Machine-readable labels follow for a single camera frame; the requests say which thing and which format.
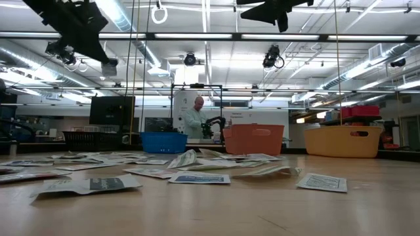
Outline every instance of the computer monitor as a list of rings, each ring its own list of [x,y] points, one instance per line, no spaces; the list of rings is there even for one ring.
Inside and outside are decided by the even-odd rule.
[[[134,105],[135,98],[132,96],[93,97],[89,124],[130,125],[131,117],[134,115]]]

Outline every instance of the hanging cable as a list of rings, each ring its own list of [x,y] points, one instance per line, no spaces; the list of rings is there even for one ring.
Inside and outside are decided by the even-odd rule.
[[[140,10],[137,12],[137,25],[140,25]],[[138,30],[136,31],[136,41],[138,40]],[[136,96],[134,94],[134,89],[136,87],[136,69],[137,69],[137,50],[134,55],[134,73],[133,73],[133,90],[132,90],[132,96],[133,99],[131,99],[131,120],[130,120],[130,135],[129,135],[129,145],[131,145],[131,133],[133,132],[133,121],[134,121],[134,108],[135,108],[135,100]]]
[[[337,71],[339,74],[339,78],[341,78],[340,75],[340,52],[339,52],[339,24],[337,21],[337,4],[336,4],[336,0],[334,0],[334,17],[335,17],[335,35],[336,35],[336,42],[337,42]],[[339,94],[341,94],[341,80],[339,79]],[[339,101],[340,101],[340,125],[343,125],[343,108],[341,107],[341,96],[339,96]]]
[[[149,20],[150,20],[150,5],[152,4],[152,0],[149,0],[149,11],[147,15],[147,25],[146,25],[146,33],[149,32]],[[144,42],[144,46],[147,49],[147,40]],[[143,63],[143,96],[142,96],[142,115],[140,117],[140,131],[143,127],[143,114],[144,114],[144,87],[146,85],[146,63]]]
[[[163,18],[161,20],[157,20],[155,16],[156,12],[159,10],[162,10],[164,12]],[[162,5],[160,0],[157,0],[156,6],[154,6],[152,9],[152,20],[155,24],[162,24],[166,21],[166,19],[168,19],[168,10]]]

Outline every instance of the cable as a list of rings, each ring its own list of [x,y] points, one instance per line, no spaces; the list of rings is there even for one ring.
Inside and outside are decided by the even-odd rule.
[[[279,56],[279,59],[281,59],[282,62],[283,62],[282,66],[280,66],[280,67],[276,66],[276,64],[274,63],[274,67],[277,68],[277,69],[282,69],[284,67],[284,59],[281,56]]]
[[[130,62],[130,51],[131,51],[131,40],[133,36],[133,20],[134,20],[134,11],[131,11],[131,27],[130,27],[130,41],[129,41],[129,51],[127,55],[127,69],[125,70],[125,94],[124,94],[124,104],[125,99],[127,97],[127,92],[129,90],[129,62]]]
[[[337,43],[337,71],[338,71],[338,74],[339,74],[339,78],[341,78],[341,75],[340,75],[340,53],[339,53],[339,37],[338,37],[338,35],[339,35],[339,24],[338,24],[338,21],[337,21],[337,4],[336,4],[336,1],[337,0],[334,0],[334,11],[335,11],[335,14],[334,14],[334,18],[335,18],[335,35],[336,35],[336,38],[337,38],[337,41],[336,41],[336,43]],[[339,94],[341,94],[341,80],[339,79]],[[341,107],[341,96],[339,96],[339,101],[340,101],[340,125],[342,126],[343,125],[343,108]]]
[[[137,14],[137,25],[138,26],[140,25],[140,11],[138,11],[138,14]],[[136,41],[137,40],[138,40],[138,30],[136,31]],[[131,133],[133,132],[134,108],[135,108],[134,104],[136,100],[136,96],[134,95],[134,88],[136,87],[135,85],[136,85],[137,51],[138,50],[136,50],[135,55],[134,55],[135,63],[134,63],[134,73],[133,73],[133,95],[132,95],[133,97],[131,99],[131,121],[130,121],[129,145],[131,145]]]
[[[149,0],[149,11],[147,15],[147,25],[146,25],[146,33],[149,32],[149,21],[150,21],[150,5],[152,4],[152,0]],[[144,48],[147,49],[147,40],[144,42]],[[143,96],[142,96],[142,115],[140,117],[140,131],[143,128],[143,114],[144,114],[144,87],[146,85],[146,63],[143,63]]]
[[[168,10],[166,9],[166,7],[164,7],[162,5],[162,3],[160,2],[160,0],[157,1],[158,6],[154,6],[152,9],[152,20],[153,22],[155,22],[155,24],[162,24],[166,21],[166,19],[168,19]],[[164,15],[162,20],[156,20],[155,14],[158,10],[163,10],[164,11]]]

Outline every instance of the person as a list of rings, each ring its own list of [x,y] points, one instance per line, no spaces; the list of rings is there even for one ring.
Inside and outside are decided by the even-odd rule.
[[[204,105],[204,99],[198,96],[194,101],[194,107],[185,111],[185,134],[188,138],[203,138],[203,131],[201,124],[207,120],[204,113],[201,111]]]

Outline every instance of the metal frame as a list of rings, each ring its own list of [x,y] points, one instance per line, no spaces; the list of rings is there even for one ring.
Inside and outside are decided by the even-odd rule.
[[[175,85],[175,84],[172,84],[171,85],[171,97],[170,97],[170,100],[171,100],[171,106],[170,106],[171,119],[173,119],[173,98],[174,98],[173,89],[175,89],[175,87],[180,87],[180,91],[185,91],[185,90],[187,90],[187,89],[184,88],[185,86],[190,87],[190,89],[188,89],[188,90],[203,90],[202,88],[191,88],[191,85]],[[203,86],[204,87],[209,87],[210,91],[213,91],[213,89],[212,89],[213,87],[220,88],[220,116],[222,117],[223,86],[222,85],[203,85]]]
[[[222,85],[204,85],[209,88],[183,88],[183,90],[200,90],[211,92],[214,91],[211,87],[219,87],[221,92],[327,92],[327,93],[338,93],[343,94],[396,94],[397,91],[392,90],[320,90],[320,89],[274,89],[274,88],[223,88]],[[114,87],[47,87],[47,86],[6,86],[6,89],[43,89],[43,90],[125,90],[126,88],[114,88]],[[134,87],[135,90],[144,91],[172,91],[174,88],[156,88],[156,87]],[[420,94],[420,90],[401,90],[398,91],[400,94]]]
[[[156,37],[157,34],[164,35],[185,35],[186,37]],[[216,37],[217,35],[231,35],[229,37]],[[264,39],[244,39],[243,35],[268,35],[273,37],[284,36],[284,39],[264,38]],[[317,39],[305,39],[305,36],[318,36]],[[112,41],[130,41],[138,38],[145,41],[247,41],[247,42],[319,42],[319,43],[335,43],[336,39],[329,39],[329,36],[337,36],[333,33],[330,34],[308,34],[308,33],[200,33],[200,32],[157,32],[157,33],[99,33],[100,40]],[[373,36],[382,37],[383,39],[339,39],[339,43],[420,43],[420,35],[362,35],[362,34],[338,34],[338,36]],[[386,40],[388,36],[402,36],[406,37],[404,40]],[[60,34],[57,32],[46,31],[0,31],[0,39],[44,39],[44,40],[57,40]]]

